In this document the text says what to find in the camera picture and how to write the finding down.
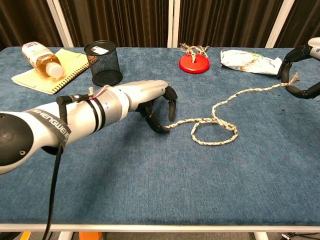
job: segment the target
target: plastic bottle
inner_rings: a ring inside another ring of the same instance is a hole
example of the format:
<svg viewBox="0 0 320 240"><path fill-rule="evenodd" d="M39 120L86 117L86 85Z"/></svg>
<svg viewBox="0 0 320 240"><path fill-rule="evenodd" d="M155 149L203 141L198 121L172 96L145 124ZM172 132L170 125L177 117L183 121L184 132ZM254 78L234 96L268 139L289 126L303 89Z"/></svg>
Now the plastic bottle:
<svg viewBox="0 0 320 240"><path fill-rule="evenodd" d="M57 56L39 42L32 41L22 46L28 62L45 77L60 78L64 69Z"/></svg>

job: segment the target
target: brown curtain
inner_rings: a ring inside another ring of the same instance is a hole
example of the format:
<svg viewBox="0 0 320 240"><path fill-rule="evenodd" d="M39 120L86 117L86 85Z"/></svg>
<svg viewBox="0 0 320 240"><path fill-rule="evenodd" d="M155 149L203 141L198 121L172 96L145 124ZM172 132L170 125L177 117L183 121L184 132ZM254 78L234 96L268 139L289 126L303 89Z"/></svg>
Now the brown curtain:
<svg viewBox="0 0 320 240"><path fill-rule="evenodd" d="M320 37L320 0L295 0L275 48L295 48Z"/></svg>
<svg viewBox="0 0 320 240"><path fill-rule="evenodd" d="M37 41L62 47L55 23L44 0L0 0L0 50Z"/></svg>
<svg viewBox="0 0 320 240"><path fill-rule="evenodd" d="M166 47L169 0L59 0L74 46Z"/></svg>
<svg viewBox="0 0 320 240"><path fill-rule="evenodd" d="M283 0L181 0L178 43L264 48Z"/></svg>

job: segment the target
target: red disc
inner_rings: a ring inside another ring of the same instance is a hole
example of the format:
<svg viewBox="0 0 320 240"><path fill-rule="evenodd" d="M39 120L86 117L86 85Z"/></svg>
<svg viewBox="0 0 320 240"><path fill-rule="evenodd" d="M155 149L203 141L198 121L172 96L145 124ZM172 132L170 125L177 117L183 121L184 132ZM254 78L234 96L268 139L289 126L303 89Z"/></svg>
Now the red disc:
<svg viewBox="0 0 320 240"><path fill-rule="evenodd" d="M195 55L194 62L192 62L191 55L185 55L180 58L179 67L187 73L200 74L209 69L210 62L208 58L200 54Z"/></svg>

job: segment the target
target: spiral binding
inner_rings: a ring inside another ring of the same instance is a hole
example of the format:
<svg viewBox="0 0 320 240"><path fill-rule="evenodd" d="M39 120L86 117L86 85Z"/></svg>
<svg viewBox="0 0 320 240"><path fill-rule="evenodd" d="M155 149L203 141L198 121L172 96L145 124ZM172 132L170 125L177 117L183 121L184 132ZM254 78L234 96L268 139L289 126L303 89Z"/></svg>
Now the spiral binding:
<svg viewBox="0 0 320 240"><path fill-rule="evenodd" d="M66 86L71 80L73 80L75 77L77 77L80 73L82 73L84 70L86 70L89 67L89 63L87 62L82 67L79 67L77 70L75 70L72 74L67 76L62 82L58 84L58 86L55 86L51 91L53 93L57 93L60 91L64 86Z"/></svg>

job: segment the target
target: crumpled plastic bag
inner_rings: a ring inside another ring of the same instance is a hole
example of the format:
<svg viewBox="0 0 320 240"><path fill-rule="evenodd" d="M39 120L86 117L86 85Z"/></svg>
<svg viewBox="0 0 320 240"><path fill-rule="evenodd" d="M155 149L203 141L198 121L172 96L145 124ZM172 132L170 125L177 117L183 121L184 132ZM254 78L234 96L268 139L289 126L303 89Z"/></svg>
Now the crumpled plastic bag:
<svg viewBox="0 0 320 240"><path fill-rule="evenodd" d="M221 65L230 69L254 73L277 75L282 60L279 57L271 59L260 54L242 50L222 50Z"/></svg>

